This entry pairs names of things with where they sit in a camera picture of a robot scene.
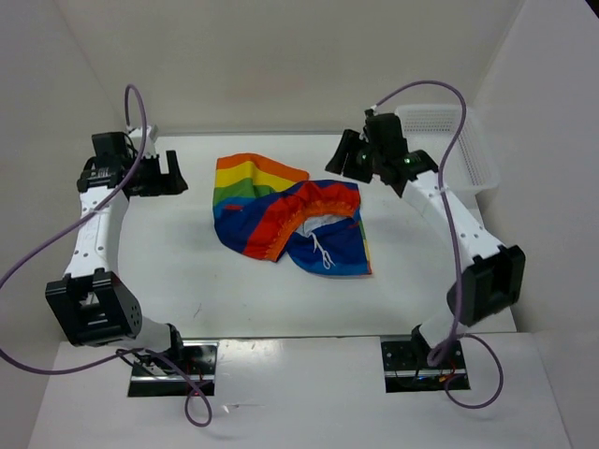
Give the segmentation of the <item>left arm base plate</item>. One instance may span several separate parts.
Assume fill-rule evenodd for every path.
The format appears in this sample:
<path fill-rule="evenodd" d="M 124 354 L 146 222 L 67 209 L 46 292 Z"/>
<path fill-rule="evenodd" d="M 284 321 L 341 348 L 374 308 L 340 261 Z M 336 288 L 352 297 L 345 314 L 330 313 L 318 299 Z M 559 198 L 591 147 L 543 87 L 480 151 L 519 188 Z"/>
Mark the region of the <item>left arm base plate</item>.
<path fill-rule="evenodd" d="M 177 362 L 207 397 L 214 394 L 218 345 L 216 340 L 184 340 L 182 359 Z M 193 391 L 178 372 L 161 360 L 140 355 L 134 356 L 128 364 L 131 367 L 129 398 L 185 397 Z"/>

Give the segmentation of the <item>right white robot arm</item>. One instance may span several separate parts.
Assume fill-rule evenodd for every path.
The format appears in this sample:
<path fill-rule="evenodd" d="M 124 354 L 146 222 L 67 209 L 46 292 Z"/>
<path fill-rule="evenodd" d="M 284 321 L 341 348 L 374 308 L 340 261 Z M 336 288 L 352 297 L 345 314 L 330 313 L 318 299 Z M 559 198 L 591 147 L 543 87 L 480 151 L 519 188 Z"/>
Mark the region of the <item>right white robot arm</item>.
<path fill-rule="evenodd" d="M 362 131 L 343 131 L 326 170 L 362 182 L 378 176 L 451 247 L 456 281 L 446 304 L 411 334 L 410 354 L 418 366 L 440 365 L 467 329 L 518 302 L 524 252 L 506 246 L 476 220 L 425 151 L 409 150 L 396 114 L 366 110 Z"/>

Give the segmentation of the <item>rainbow striped shorts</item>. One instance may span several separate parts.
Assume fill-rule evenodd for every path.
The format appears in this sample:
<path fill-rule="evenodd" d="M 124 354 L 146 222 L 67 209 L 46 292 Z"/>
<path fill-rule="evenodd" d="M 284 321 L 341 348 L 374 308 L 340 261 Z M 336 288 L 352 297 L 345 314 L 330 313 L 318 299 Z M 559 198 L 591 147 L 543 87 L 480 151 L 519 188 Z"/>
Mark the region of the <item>rainbow striped shorts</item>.
<path fill-rule="evenodd" d="M 313 180 L 250 152 L 216 161 L 215 233 L 228 249 L 256 260 L 276 263 L 288 255 L 320 276 L 370 275 L 360 206 L 353 182 Z"/>

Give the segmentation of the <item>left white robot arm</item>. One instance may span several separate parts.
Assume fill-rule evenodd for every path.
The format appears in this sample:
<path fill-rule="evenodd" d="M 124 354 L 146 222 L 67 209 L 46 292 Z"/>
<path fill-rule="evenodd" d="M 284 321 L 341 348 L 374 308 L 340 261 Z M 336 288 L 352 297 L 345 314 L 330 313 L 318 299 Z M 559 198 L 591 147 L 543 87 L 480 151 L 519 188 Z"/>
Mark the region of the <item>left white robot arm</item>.
<path fill-rule="evenodd" d="M 121 230 L 133 196 L 175 196 L 187 190 L 175 151 L 165 153 L 166 172 L 155 151 L 157 130 L 94 134 L 95 153 L 77 188 L 82 217 L 73 255 L 63 277 L 48 282 L 45 298 L 74 346 L 147 348 L 168 374 L 185 366 L 187 352 L 175 326 L 142 314 L 138 298 L 118 274 Z"/>

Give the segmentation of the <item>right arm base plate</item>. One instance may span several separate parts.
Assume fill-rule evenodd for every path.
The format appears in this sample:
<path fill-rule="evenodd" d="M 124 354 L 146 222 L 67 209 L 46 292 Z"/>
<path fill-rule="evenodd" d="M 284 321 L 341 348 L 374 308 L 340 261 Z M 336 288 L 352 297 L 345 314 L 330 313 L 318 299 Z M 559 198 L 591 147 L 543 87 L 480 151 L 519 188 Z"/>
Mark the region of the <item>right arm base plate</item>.
<path fill-rule="evenodd" d="M 453 345 L 449 358 L 438 367 L 419 361 L 406 336 L 380 340 L 385 387 L 387 393 L 469 390 L 470 383 L 459 342 Z"/>

